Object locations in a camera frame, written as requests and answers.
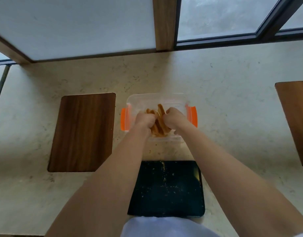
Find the person's right arm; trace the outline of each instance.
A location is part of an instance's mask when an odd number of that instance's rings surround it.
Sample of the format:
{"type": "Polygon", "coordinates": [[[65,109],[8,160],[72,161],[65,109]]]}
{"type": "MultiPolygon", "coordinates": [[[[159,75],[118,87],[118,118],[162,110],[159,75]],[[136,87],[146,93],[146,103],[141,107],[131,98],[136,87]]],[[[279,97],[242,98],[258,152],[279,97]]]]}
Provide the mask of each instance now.
{"type": "Polygon", "coordinates": [[[303,216],[272,184],[215,144],[177,109],[171,107],[164,122],[186,142],[240,237],[303,233],[303,216]]]}

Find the wooden placemat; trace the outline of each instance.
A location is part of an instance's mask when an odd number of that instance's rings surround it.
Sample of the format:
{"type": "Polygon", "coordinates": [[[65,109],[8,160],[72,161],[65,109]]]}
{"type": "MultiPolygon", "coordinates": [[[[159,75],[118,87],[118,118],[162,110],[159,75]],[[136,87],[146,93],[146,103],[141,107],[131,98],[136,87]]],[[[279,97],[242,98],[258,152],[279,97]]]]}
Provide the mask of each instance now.
{"type": "Polygon", "coordinates": [[[111,155],[115,93],[61,99],[49,172],[96,171],[111,155]]]}
{"type": "Polygon", "coordinates": [[[278,82],[275,87],[303,165],[303,81],[278,82]]]}

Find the food storage container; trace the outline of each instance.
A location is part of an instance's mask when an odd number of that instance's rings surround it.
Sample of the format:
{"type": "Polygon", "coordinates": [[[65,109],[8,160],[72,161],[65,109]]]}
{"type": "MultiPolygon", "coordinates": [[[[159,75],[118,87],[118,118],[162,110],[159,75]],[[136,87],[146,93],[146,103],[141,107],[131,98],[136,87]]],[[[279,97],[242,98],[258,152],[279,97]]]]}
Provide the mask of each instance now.
{"type": "MultiPolygon", "coordinates": [[[[126,101],[126,108],[121,112],[121,130],[129,131],[135,123],[138,112],[145,112],[147,108],[158,109],[158,104],[162,104],[165,111],[170,107],[175,107],[184,114],[187,119],[198,127],[197,110],[195,106],[189,106],[189,100],[183,93],[151,93],[131,95],[126,101]]],[[[170,131],[166,137],[150,137],[149,141],[180,141],[182,138],[170,131]]]]}

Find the person's left hand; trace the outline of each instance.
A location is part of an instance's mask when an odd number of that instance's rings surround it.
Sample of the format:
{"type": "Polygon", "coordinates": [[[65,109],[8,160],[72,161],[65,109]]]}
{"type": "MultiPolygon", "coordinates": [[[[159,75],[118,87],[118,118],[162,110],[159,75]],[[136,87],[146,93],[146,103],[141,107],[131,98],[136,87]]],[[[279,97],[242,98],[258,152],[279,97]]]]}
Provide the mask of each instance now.
{"type": "Polygon", "coordinates": [[[135,119],[135,125],[150,128],[155,123],[156,116],[154,114],[138,113],[135,119]]]}

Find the black tray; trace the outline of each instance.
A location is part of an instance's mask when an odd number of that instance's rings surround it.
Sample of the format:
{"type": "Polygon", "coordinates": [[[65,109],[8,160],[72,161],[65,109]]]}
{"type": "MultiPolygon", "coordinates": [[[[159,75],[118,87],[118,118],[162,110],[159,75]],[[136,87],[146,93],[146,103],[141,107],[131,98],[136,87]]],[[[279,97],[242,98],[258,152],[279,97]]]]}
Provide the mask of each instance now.
{"type": "Polygon", "coordinates": [[[142,161],[127,214],[201,217],[205,205],[195,161],[142,161]]]}

